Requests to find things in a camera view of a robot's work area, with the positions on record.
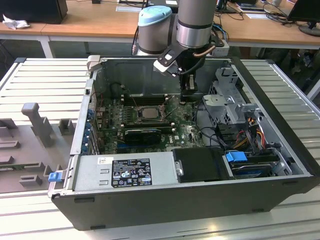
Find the blue tab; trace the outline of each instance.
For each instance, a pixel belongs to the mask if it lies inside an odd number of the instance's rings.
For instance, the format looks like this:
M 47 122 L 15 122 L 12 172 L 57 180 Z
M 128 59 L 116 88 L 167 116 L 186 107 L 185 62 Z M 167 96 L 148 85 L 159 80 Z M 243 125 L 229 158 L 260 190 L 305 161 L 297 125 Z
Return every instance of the blue tab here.
M 49 174 L 48 181 L 51 182 L 62 182 L 62 172 L 51 172 Z
M 246 162 L 248 161 L 246 154 L 243 151 L 230 151 L 225 155 L 228 162 Z

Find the warning label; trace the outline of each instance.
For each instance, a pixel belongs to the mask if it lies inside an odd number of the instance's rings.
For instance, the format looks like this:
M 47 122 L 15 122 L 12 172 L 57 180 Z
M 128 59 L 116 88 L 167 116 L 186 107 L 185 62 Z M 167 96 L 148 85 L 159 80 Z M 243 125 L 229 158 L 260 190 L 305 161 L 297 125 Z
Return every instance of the warning label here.
M 114 188 L 152 185 L 150 159 L 129 159 L 112 161 Z

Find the white paper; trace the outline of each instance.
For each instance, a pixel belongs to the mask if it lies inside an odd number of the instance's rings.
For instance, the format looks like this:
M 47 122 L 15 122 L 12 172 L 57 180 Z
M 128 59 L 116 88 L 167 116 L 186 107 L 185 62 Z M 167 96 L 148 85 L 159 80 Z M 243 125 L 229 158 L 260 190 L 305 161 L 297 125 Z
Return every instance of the white paper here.
M 177 1 L 166 0 L 165 3 L 166 4 L 171 4 L 171 5 L 178 5 Z
M 134 12 L 134 13 L 140 13 L 142 10 L 141 7 L 135 7 L 135 6 L 117 6 L 115 9 L 117 12 Z
M 267 15 L 261 13 L 246 13 L 250 19 L 269 19 Z
M 18 21 L 17 20 L 13 20 L 13 19 L 7 18 L 4 14 L 3 14 L 2 23 L 4 25 L 6 25 L 8 28 L 13 29 L 13 30 L 30 27 L 30 25 L 28 25 L 27 21 L 25 21 L 25 20 L 18 20 Z
M 112 164 L 113 160 L 114 160 L 113 156 L 98 157 L 98 163 L 97 164 Z

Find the computer case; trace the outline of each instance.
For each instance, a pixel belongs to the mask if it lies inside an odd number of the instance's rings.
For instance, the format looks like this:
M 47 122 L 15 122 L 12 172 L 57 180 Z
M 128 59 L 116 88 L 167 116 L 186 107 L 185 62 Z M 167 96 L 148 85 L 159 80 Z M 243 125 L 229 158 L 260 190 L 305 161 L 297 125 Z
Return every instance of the computer case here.
M 1 0 L 0 16 L 27 22 L 60 24 L 67 15 L 66 0 Z

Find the copper pipe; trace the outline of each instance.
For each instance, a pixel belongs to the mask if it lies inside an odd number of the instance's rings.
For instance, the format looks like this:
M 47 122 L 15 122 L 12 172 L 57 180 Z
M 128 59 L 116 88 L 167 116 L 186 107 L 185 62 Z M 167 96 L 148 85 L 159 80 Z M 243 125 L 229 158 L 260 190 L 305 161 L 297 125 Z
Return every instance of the copper pipe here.
M 212 47 L 208 48 L 207 50 L 205 50 L 202 53 L 194 53 L 193 56 L 195 58 L 202 58 L 202 57 L 206 56 L 207 54 L 211 53 L 215 49 L 216 49 L 216 46 L 212 46 Z

